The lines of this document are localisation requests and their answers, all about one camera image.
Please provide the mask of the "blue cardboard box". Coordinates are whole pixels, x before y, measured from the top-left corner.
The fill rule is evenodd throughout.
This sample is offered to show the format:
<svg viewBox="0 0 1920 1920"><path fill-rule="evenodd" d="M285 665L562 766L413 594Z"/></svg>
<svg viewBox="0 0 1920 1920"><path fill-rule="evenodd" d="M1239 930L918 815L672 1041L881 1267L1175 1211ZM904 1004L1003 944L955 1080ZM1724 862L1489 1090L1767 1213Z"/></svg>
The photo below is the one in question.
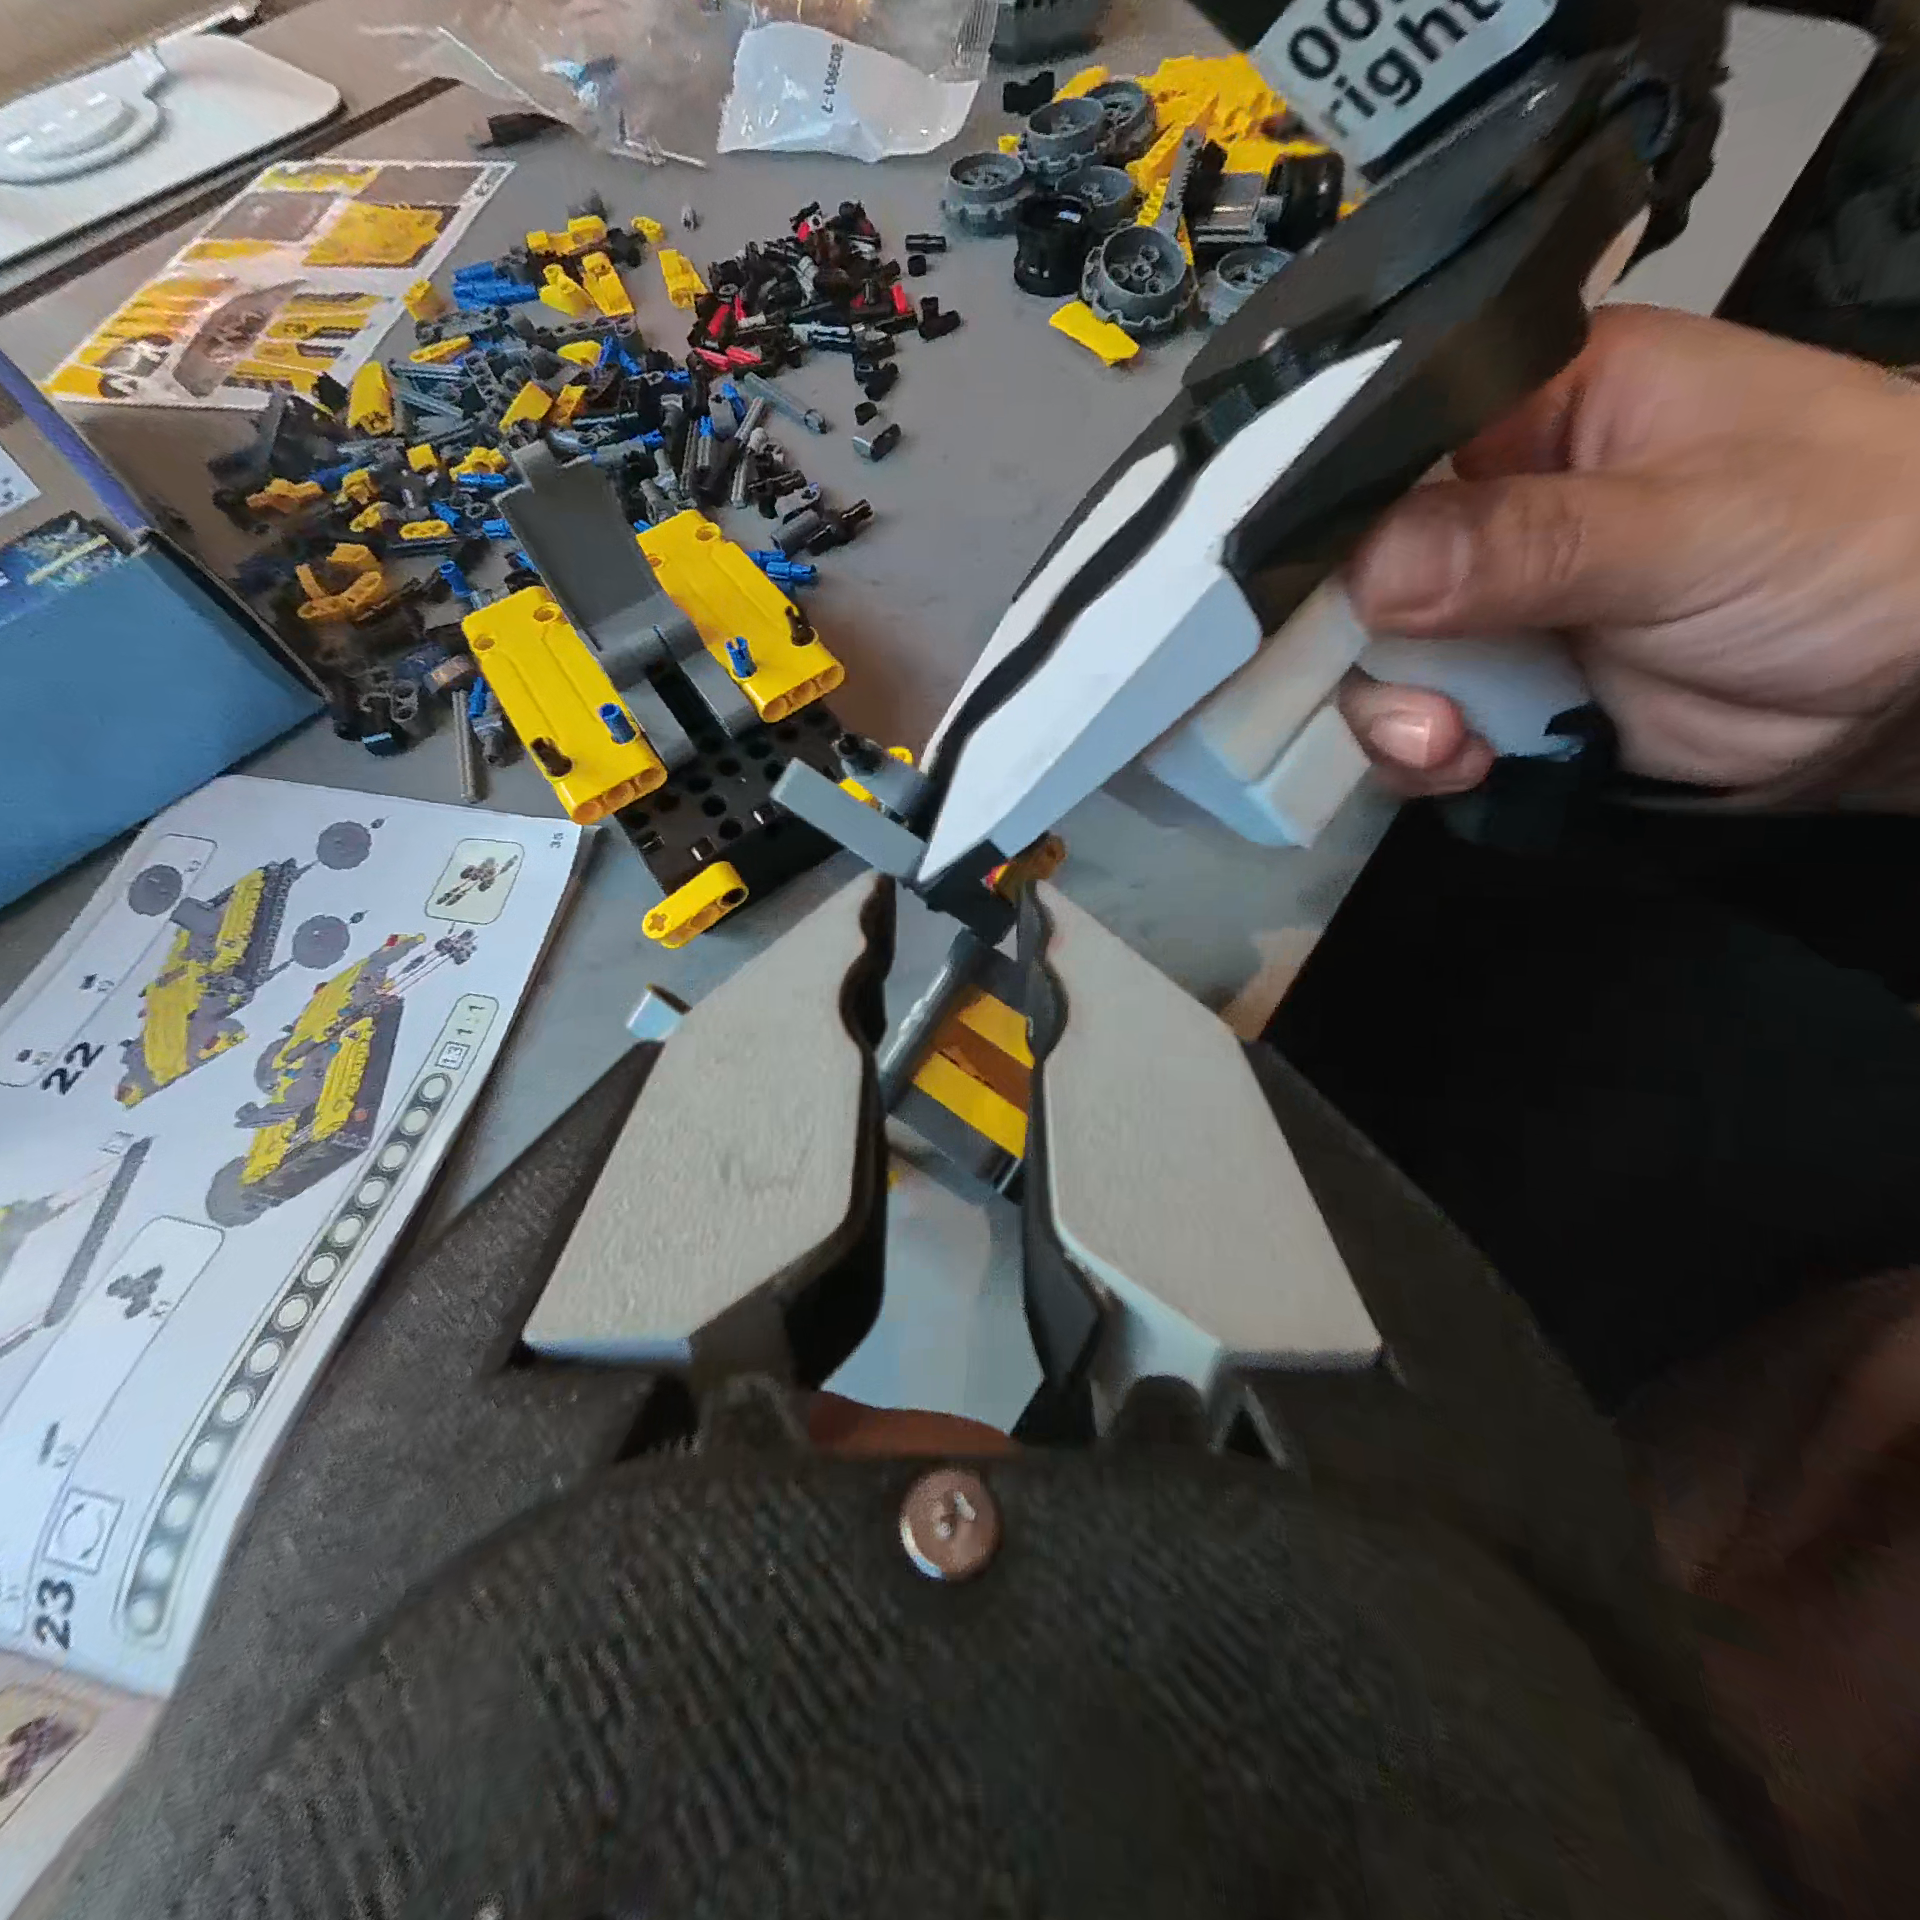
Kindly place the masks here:
<svg viewBox="0 0 1920 1920"><path fill-rule="evenodd" d="M321 711L4 358L4 905Z"/></svg>

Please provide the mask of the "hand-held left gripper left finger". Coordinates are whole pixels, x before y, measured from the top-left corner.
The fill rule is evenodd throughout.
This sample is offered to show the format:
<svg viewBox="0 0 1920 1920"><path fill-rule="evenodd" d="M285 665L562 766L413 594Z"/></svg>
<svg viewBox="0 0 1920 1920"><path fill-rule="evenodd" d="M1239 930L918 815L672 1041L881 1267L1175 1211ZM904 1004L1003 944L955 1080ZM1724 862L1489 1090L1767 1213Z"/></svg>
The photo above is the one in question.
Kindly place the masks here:
<svg viewBox="0 0 1920 1920"><path fill-rule="evenodd" d="M540 1359L823 1387L884 1297L878 1041L894 883L864 875L660 1041L522 1326Z"/></svg>

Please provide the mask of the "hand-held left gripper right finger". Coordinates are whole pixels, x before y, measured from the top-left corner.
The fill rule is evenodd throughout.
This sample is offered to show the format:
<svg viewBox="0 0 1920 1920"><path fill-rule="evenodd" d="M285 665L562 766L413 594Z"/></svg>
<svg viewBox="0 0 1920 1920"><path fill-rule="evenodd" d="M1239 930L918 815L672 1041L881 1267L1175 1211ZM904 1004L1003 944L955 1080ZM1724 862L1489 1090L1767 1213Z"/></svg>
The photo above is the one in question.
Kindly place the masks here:
<svg viewBox="0 0 1920 1920"><path fill-rule="evenodd" d="M1106 1429L1141 1384L1211 1413L1249 1377L1383 1359L1248 1046L1051 883L1023 1013L1027 1429Z"/></svg>

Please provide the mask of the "yellow printed leaflet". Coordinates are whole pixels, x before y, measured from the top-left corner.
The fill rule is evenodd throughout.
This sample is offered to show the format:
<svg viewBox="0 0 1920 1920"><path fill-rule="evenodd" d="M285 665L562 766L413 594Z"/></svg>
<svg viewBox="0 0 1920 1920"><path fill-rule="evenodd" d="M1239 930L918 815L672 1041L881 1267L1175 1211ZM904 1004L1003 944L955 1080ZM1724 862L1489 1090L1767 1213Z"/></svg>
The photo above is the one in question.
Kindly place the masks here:
<svg viewBox="0 0 1920 1920"><path fill-rule="evenodd" d="M127 298L43 392L61 404L253 413L350 384L455 255L510 163L269 164Z"/></svg>

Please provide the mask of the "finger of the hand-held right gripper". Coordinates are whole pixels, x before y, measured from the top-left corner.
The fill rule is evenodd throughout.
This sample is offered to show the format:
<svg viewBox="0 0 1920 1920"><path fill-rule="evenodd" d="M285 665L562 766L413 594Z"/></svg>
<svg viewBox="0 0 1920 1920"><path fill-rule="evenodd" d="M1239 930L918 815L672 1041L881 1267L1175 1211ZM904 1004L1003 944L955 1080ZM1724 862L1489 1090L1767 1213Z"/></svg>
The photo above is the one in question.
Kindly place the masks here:
<svg viewBox="0 0 1920 1920"><path fill-rule="evenodd" d="M1020 852L1152 747L1260 644L1230 541L1288 466L1390 366L1355 350L1279 399L1171 487L1052 603L1040 631L962 705L918 884L966 852Z"/></svg>
<svg viewBox="0 0 1920 1920"><path fill-rule="evenodd" d="M1020 644L1040 631L1040 621L1052 603L1091 565L1091 559L1120 538L1165 491L1181 491L1181 455L1175 448L1149 448L1119 462L1104 483L1081 498L1070 527L1059 532L1051 554L1017 587L1011 609L998 615L980 655L952 695L948 711L936 723L921 755L925 779L936 779L955 751L962 705L985 690L990 678L1011 664Z"/></svg>

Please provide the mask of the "yellow and grey brick module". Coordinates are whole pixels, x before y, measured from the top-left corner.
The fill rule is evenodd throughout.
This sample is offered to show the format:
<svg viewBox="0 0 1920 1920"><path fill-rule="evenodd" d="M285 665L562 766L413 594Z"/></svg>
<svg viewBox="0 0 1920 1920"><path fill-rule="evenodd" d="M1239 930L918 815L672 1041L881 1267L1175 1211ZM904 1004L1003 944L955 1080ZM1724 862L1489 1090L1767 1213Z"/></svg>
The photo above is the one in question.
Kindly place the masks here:
<svg viewBox="0 0 1920 1920"><path fill-rule="evenodd" d="M660 898L730 862L750 884L746 905L756 905L844 852L808 815L777 801L782 779L794 772L892 829L918 829L925 773L910 748L799 723L761 729L620 811ZM990 871L975 871L975 896L952 898L962 912L944 961L888 1035L878 1070L888 1109L910 1131L980 1185L1017 1195L1030 1105L1027 970L1011 948L1017 905L990 892Z"/></svg>

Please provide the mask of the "black and yellow brick assembly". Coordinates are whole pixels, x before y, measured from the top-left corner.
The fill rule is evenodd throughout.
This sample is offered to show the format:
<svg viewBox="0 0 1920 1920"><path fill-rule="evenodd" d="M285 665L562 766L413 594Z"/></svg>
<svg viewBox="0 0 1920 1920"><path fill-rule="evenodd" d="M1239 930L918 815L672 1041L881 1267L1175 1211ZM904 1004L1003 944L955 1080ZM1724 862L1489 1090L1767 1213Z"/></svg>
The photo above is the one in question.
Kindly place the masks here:
<svg viewBox="0 0 1920 1920"><path fill-rule="evenodd" d="M623 806L761 729L844 735L843 658L793 594L806 561L740 549L696 509L638 527L586 455L527 443L513 468L500 515L527 585L462 635L570 825L623 834Z"/></svg>

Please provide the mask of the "crumpled clear plastic bags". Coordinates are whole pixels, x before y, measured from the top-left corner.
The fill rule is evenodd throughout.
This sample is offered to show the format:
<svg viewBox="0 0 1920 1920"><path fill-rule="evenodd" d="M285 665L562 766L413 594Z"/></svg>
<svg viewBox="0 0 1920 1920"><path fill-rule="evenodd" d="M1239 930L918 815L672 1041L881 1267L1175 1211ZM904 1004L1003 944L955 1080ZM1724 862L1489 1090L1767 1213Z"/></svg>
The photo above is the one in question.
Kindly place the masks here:
<svg viewBox="0 0 1920 1920"><path fill-rule="evenodd" d="M998 5L373 5L421 77L540 110L613 159L878 164L955 140Z"/></svg>

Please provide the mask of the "pile of loose brick pieces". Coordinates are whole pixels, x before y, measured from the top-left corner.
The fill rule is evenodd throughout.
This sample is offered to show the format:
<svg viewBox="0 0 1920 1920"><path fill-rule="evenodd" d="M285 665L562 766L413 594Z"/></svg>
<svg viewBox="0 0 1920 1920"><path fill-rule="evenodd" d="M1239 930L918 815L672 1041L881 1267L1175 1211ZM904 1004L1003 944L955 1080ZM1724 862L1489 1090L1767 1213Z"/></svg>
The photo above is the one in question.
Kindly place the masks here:
<svg viewBox="0 0 1920 1920"><path fill-rule="evenodd" d="M474 607L474 569L527 585L500 515L513 455L593 458L638 527L665 509L724 512L761 554L806 561L853 544L868 498L837 501L789 458L782 422L832 438L782 376L836 358L853 376L853 434L894 422L904 336L962 320L921 294L910 240L892 247L857 201L793 221L707 272L663 225L616 231L586 201L556 233L455 270L404 298L414 341L314 399L273 399L253 440L208 462L216 505L263 552L235 587L314 670L335 738L404 751L449 658L474 658L430 607Z"/></svg>

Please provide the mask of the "person's brown shirt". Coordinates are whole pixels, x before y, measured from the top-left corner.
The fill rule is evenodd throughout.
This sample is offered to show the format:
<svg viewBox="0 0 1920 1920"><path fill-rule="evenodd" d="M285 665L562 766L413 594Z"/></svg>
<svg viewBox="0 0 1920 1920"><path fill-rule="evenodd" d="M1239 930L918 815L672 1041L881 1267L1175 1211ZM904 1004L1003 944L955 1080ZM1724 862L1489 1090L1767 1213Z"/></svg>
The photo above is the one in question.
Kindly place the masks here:
<svg viewBox="0 0 1920 1920"><path fill-rule="evenodd" d="M1761 1317L1618 1433L1801 1880L1916 1918L1916 1267Z"/></svg>

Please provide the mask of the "person's right hand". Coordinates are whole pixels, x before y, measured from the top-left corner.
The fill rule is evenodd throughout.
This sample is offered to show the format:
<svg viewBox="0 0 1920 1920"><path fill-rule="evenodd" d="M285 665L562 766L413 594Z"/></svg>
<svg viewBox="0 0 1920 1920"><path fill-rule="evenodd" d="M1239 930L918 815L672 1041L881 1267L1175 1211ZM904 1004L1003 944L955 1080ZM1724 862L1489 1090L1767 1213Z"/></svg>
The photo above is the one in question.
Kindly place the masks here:
<svg viewBox="0 0 1920 1920"><path fill-rule="evenodd" d="M1631 779L1916 815L1916 384L1606 304L1347 561L1378 637L1558 637Z"/></svg>

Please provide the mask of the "white flat device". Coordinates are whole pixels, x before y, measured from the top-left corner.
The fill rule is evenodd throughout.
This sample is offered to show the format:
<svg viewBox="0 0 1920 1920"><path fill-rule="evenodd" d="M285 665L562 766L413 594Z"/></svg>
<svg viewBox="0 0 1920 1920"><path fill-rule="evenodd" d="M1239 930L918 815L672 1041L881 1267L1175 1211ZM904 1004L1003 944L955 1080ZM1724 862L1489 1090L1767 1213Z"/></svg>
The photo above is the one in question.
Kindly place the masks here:
<svg viewBox="0 0 1920 1920"><path fill-rule="evenodd" d="M4 103L4 267L138 210L343 110L245 36L192 28Z"/></svg>

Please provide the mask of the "instruction booklet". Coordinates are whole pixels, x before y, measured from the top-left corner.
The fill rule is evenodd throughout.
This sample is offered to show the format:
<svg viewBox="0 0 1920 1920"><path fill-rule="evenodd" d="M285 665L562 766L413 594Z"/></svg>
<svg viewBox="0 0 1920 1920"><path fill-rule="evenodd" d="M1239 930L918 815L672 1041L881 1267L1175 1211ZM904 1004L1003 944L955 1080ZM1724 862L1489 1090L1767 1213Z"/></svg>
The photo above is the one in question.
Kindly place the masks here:
<svg viewBox="0 0 1920 1920"><path fill-rule="evenodd" d="M584 852L562 816L220 779L4 1004L4 1918L148 1744Z"/></svg>

